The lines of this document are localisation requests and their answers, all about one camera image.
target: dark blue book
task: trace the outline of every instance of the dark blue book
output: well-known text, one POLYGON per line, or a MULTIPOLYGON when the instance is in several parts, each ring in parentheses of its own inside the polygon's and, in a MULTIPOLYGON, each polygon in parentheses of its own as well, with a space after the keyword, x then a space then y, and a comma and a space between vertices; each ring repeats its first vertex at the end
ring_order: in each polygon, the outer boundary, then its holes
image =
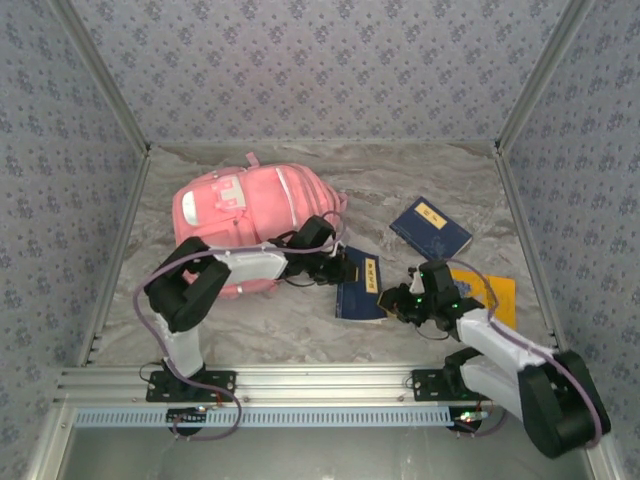
POLYGON ((420 197, 393 222, 391 230, 427 260, 451 258, 471 241, 471 234, 420 197))
POLYGON ((386 312, 378 306, 382 288, 378 256, 353 247, 346 247, 345 252, 358 266, 358 278, 338 285, 336 317, 361 322, 386 318, 386 312))

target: yellow label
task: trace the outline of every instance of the yellow label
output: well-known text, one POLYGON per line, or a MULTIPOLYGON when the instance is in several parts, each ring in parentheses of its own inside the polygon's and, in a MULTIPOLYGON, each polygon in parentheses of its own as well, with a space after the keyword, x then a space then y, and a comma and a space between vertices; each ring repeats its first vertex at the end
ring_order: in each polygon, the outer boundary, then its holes
POLYGON ((378 293, 378 279, 376 278, 376 261, 373 258, 364 259, 364 282, 367 293, 378 293))
POLYGON ((447 221, 444 218, 434 212, 425 203, 420 203, 416 207, 416 212, 422 215, 427 220, 427 222, 436 227, 438 230, 442 230, 442 227, 447 224, 447 221))

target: wire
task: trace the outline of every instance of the wire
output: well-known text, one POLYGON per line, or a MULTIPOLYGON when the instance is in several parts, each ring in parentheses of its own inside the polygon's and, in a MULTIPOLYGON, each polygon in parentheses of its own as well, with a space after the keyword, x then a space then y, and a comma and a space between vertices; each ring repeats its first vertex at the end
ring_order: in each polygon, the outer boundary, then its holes
POLYGON ((469 430, 469 432, 470 432, 470 433, 458 432, 461 435, 474 437, 474 438, 488 437, 489 435, 492 435, 492 434, 496 433, 498 430, 500 430, 504 426, 505 423, 507 423, 507 411, 506 410, 502 410, 502 416, 500 417, 500 420, 498 420, 498 423, 496 423, 490 429, 488 429, 488 430, 486 430, 484 432, 480 432, 480 433, 476 433, 477 430, 471 428, 469 425, 465 425, 462 422, 454 421, 453 423, 455 423, 458 427, 462 427, 462 428, 464 428, 466 430, 469 430))
POLYGON ((329 215, 329 214, 334 214, 340 219, 342 228, 340 229, 340 233, 337 234, 336 237, 328 245, 323 245, 323 246, 318 247, 318 248, 309 248, 309 249, 281 248, 281 247, 276 247, 276 246, 236 247, 236 248, 227 248, 227 249, 216 248, 216 249, 206 250, 206 251, 203 251, 203 252, 192 253, 190 255, 185 255, 184 257, 179 258, 178 260, 175 260, 174 262, 168 263, 164 267, 159 268, 158 270, 153 272, 151 275, 149 275, 146 279, 144 279, 142 281, 142 283, 140 283, 140 285, 138 285, 135 288, 135 290, 133 291, 133 296, 132 296, 133 297, 132 298, 133 310, 136 312, 136 315, 138 316, 138 319, 140 320, 140 322, 145 326, 145 328, 147 330, 149 330, 149 333, 151 333, 153 338, 158 343, 158 346, 160 347, 160 350, 162 350, 162 354, 163 354, 163 356, 165 358, 165 363, 166 363, 167 367, 169 368, 169 370, 171 371, 171 373, 177 379, 181 380, 182 382, 186 383, 187 385, 191 385, 192 387, 201 388, 201 389, 204 389, 204 390, 210 390, 210 391, 215 392, 217 394, 224 395, 225 397, 227 397, 231 401, 233 401, 233 403, 235 403, 236 406, 238 407, 238 414, 236 416, 236 419, 235 419, 233 425, 231 425, 231 427, 229 427, 224 432, 222 432, 220 434, 217 434, 217 435, 207 435, 207 436, 203 435, 203 436, 185 437, 184 435, 179 435, 177 433, 177 430, 174 428, 173 429, 173 433, 174 433, 174 435, 176 436, 177 439, 189 440, 189 441, 197 441, 197 442, 206 442, 206 441, 210 441, 210 440, 221 440, 223 438, 228 437, 229 435, 232 435, 236 430, 238 430, 238 427, 240 426, 240 421, 242 420, 242 404, 240 403, 240 400, 238 400, 238 397, 236 397, 229 390, 227 390, 225 388, 217 387, 215 385, 207 385, 205 383, 200 383, 200 382, 193 381, 190 378, 187 378, 187 377, 185 377, 184 375, 182 375, 180 373, 180 371, 176 368, 176 365, 173 363, 173 360, 169 356, 169 350, 167 349, 167 346, 165 345, 161 334, 153 326, 153 323, 152 323, 153 321, 149 320, 142 313, 142 310, 140 308, 139 297, 140 297, 140 294, 142 293, 142 291, 144 290, 144 288, 147 285, 151 284, 154 280, 156 280, 160 276, 164 275, 165 273, 173 270, 174 268, 179 267, 179 266, 183 265, 184 263, 187 263, 187 262, 190 262, 192 260, 199 259, 199 258, 212 257, 212 256, 215 256, 215 255, 227 256, 227 255, 231 255, 231 253, 234 253, 234 252, 282 252, 282 253, 297 253, 297 254, 321 252, 323 250, 326 250, 328 247, 333 247, 334 245, 336 245, 340 240, 342 240, 342 237, 344 237, 344 234, 346 232, 346 227, 345 227, 345 224, 344 224, 344 220, 342 218, 342 214, 340 212, 335 211, 335 210, 330 210, 330 211, 326 212, 323 215, 323 217, 326 216, 326 215, 329 215))
POLYGON ((312 283, 295 283, 295 282, 292 282, 291 280, 289 280, 288 278, 285 278, 284 281, 287 282, 289 285, 292 285, 292 286, 298 287, 298 288, 313 287, 316 284, 316 282, 312 282, 312 283))
POLYGON ((447 332, 447 334, 444 337, 427 337, 426 335, 420 333, 420 330, 418 330, 418 326, 414 325, 415 329, 416 329, 416 333, 418 335, 420 335, 422 338, 426 339, 426 340, 435 340, 436 342, 441 342, 443 340, 446 340, 447 338, 449 338, 449 332, 447 332))
POLYGON ((516 346, 518 346, 520 348, 523 348, 523 349, 525 349, 527 351, 530 351, 532 353, 535 353, 536 355, 540 356, 549 365, 552 365, 553 367, 555 367, 555 369, 558 370, 558 372, 562 376, 564 376, 569 381, 569 383, 571 383, 573 388, 576 389, 576 391, 578 392, 578 394, 582 398, 582 401, 587 406, 587 409, 589 410, 589 414, 593 418, 593 423, 594 423, 595 432, 594 432, 593 439, 585 446, 587 448, 593 448, 596 445, 598 445, 598 443, 600 442, 600 439, 602 438, 602 422, 600 421, 600 416, 598 415, 598 411, 596 410, 596 406, 593 404, 593 401, 591 400, 591 398, 589 398, 589 394, 584 389, 584 387, 582 385, 580 385, 580 382, 573 375, 571 375, 571 372, 569 372, 564 366, 562 366, 562 364, 560 364, 560 362, 558 362, 551 355, 547 354, 547 352, 545 352, 544 350, 539 348, 533 342, 523 341, 520 338, 516 337, 515 335, 509 333, 509 331, 507 331, 507 330, 502 328, 500 322, 496 321, 495 318, 494 318, 494 314, 495 314, 495 312, 496 312, 496 310, 497 310, 497 308, 498 308, 498 306, 500 304, 500 302, 498 301, 498 296, 496 295, 496 292, 493 290, 493 287, 491 286, 491 283, 489 283, 489 280, 482 273, 480 273, 472 265, 469 265, 467 262, 463 262, 462 260, 449 258, 449 259, 446 259, 445 261, 446 262, 457 263, 459 265, 462 265, 463 267, 468 268, 473 273, 475 273, 480 278, 480 280, 482 280, 482 283, 484 283, 484 286, 485 286, 487 292, 489 292, 491 294, 491 297, 493 299, 493 305, 491 306, 491 308, 489 308, 487 310, 487 321, 489 322, 489 325, 491 326, 491 328, 493 328, 493 330, 496 333, 498 333, 498 335, 500 335, 505 340, 513 343, 514 345, 516 345, 516 346))
POLYGON ((142 370, 144 370, 144 367, 148 367, 149 365, 161 365, 160 362, 147 362, 144 365, 142 365, 139 369, 138 369, 138 376, 140 377, 140 380, 142 380, 143 382, 147 382, 150 383, 151 382, 151 377, 149 378, 144 378, 142 376, 142 370))

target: patterned wallpaper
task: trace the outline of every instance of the patterned wallpaper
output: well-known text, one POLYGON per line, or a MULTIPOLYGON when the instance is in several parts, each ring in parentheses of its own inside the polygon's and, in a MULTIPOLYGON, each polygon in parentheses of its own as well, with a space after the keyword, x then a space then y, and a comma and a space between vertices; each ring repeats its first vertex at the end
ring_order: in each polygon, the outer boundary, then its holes
POLYGON ((497 136, 567 0, 75 0, 147 140, 497 136))
POLYGON ((509 154, 570 344, 640 478, 640 5, 596 2, 509 154))
POLYGON ((46 0, 0 2, 0 478, 77 360, 138 155, 46 0))

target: mounting bracket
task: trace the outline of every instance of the mounting bracket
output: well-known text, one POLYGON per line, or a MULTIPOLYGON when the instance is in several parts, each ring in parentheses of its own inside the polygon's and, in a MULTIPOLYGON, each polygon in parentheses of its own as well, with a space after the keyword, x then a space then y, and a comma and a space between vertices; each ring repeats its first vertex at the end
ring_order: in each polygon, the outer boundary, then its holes
POLYGON ((413 399, 416 402, 454 402, 485 399, 469 389, 453 392, 441 368, 411 372, 413 399))
MULTIPOLYGON (((235 393, 238 375, 233 370, 203 370, 194 381, 224 388, 235 393)), ((151 374, 147 386, 146 400, 149 403, 230 403, 225 395, 217 395, 211 390, 192 387, 174 377, 170 372, 159 370, 151 374)))

